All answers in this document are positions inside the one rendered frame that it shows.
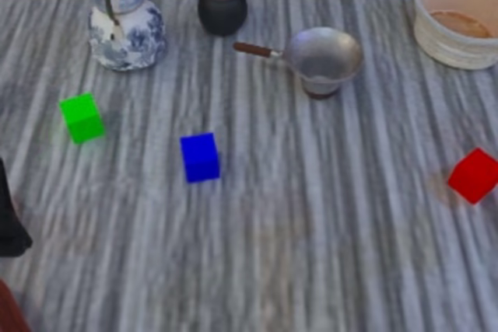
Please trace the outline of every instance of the metal strainer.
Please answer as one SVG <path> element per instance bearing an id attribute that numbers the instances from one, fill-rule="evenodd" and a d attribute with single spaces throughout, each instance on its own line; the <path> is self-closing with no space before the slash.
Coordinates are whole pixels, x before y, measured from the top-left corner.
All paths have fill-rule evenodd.
<path id="1" fill-rule="evenodd" d="M 295 34 L 284 51 L 239 42 L 233 48 L 265 58 L 281 58 L 301 77 L 304 91 L 314 99 L 333 95 L 359 71 L 363 62 L 359 43 L 349 34 L 329 27 Z"/>

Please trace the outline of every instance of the woven basket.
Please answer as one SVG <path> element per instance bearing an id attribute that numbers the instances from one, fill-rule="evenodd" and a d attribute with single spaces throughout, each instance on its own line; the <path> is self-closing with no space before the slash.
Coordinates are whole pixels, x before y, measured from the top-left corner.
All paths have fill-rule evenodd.
<path id="1" fill-rule="evenodd" d="M 498 0 L 415 0 L 415 38 L 432 58 L 454 68 L 483 69 L 498 62 Z M 439 23 L 435 12 L 453 12 L 477 21 L 487 37 L 458 33 Z"/>

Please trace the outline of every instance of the blue cube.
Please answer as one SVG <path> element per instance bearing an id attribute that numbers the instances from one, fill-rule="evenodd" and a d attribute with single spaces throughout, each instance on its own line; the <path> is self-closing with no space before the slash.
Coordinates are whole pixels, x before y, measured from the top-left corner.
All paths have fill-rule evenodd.
<path id="1" fill-rule="evenodd" d="M 213 133 L 183 137 L 180 145 L 187 182 L 219 178 L 219 157 Z"/>

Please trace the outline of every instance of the teapot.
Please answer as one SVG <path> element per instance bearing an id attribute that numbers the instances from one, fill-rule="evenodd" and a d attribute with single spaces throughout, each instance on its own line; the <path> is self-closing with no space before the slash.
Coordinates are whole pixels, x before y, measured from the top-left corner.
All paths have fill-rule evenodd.
<path id="1" fill-rule="evenodd" d="M 92 56 L 115 71 L 147 68 L 167 52 L 163 16 L 152 0 L 93 0 L 88 27 Z"/>

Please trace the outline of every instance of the wooden surface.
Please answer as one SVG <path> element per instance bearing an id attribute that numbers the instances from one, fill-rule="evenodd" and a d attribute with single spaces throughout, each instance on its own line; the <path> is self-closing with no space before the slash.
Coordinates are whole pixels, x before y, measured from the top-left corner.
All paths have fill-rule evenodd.
<path id="1" fill-rule="evenodd" d="M 226 39 L 197 0 L 155 1 L 169 54 L 117 74 L 89 55 L 91 0 L 0 0 L 0 154 L 34 240 L 0 275 L 34 332 L 498 330 L 498 196 L 445 184 L 498 156 L 498 68 L 428 58 L 412 0 L 248 0 Z M 231 48 L 323 25 L 366 57 L 327 101 Z M 107 135 L 77 146 L 58 102 L 84 92 Z M 223 178 L 187 185 L 179 137 L 204 131 Z"/>

